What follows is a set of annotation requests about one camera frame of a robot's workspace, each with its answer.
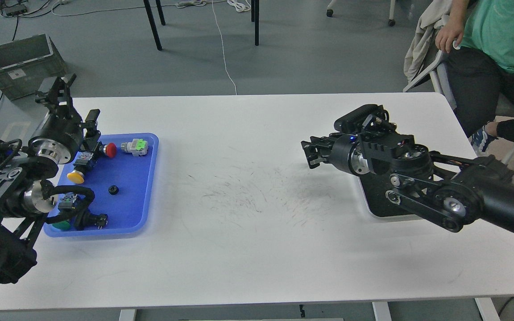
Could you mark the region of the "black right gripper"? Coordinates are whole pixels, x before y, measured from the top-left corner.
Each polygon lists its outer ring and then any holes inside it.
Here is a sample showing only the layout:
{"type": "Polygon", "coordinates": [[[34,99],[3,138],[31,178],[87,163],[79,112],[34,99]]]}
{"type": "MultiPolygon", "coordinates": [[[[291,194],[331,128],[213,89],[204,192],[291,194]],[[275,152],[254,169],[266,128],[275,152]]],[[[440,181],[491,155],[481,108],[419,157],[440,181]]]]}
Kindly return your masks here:
{"type": "Polygon", "coordinates": [[[369,161],[361,149],[361,138],[358,134],[342,136],[310,136],[310,141],[302,141],[310,169],[328,163],[338,170],[353,175],[365,175],[371,172],[369,161]]]}

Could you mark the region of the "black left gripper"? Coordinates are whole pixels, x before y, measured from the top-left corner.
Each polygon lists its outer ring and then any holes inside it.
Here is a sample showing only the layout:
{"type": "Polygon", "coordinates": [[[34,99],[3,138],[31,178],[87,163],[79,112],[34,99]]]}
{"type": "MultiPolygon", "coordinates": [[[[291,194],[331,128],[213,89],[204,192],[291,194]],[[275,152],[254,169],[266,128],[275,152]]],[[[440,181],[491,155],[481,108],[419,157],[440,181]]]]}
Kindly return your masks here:
{"type": "Polygon", "coordinates": [[[81,152],[94,152],[101,136],[97,128],[100,109],[90,110],[81,123],[82,118],[73,107],[70,86],[76,78],[76,74],[45,78],[35,92],[35,102],[43,104],[48,113],[29,140],[29,148],[60,165],[70,163],[79,148],[81,152]]]}

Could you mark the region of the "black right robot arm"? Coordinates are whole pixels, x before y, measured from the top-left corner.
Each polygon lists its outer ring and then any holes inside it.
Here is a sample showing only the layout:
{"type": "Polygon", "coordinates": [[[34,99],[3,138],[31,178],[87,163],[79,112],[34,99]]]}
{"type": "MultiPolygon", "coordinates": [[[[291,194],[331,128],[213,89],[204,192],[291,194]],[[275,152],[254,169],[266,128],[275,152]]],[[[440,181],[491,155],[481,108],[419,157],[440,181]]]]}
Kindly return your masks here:
{"type": "Polygon", "coordinates": [[[483,219],[514,233],[513,171],[493,156],[431,152],[397,132],[380,104],[334,122],[335,132],[301,146],[311,169],[322,163],[359,177],[369,209],[417,215],[450,232],[483,219]]]}

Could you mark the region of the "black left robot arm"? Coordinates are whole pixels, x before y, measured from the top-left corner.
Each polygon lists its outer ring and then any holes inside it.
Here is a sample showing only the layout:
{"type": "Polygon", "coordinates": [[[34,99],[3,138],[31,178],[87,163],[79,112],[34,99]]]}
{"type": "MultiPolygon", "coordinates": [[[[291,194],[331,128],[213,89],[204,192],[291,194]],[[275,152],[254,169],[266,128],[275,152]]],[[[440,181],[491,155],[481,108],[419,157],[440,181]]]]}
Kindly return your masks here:
{"type": "Polygon", "coordinates": [[[48,109],[26,145],[0,140],[0,284],[17,283],[35,264],[34,244],[45,223],[84,213],[95,199],[90,188],[53,185],[61,164],[100,136],[99,110],[83,120],[73,106],[75,74],[45,78],[35,101],[48,109]]]}

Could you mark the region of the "person's hand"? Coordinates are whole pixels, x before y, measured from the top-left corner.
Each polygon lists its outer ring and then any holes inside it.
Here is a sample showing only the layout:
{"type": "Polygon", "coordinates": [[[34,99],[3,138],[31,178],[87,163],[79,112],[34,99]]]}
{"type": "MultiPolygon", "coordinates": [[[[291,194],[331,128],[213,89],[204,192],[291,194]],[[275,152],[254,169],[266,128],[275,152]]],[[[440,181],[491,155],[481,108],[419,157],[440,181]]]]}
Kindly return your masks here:
{"type": "Polygon", "coordinates": [[[461,20],[449,20],[439,30],[435,38],[435,46],[442,52],[450,53],[454,47],[458,47],[464,34],[464,22],[461,20]]]}

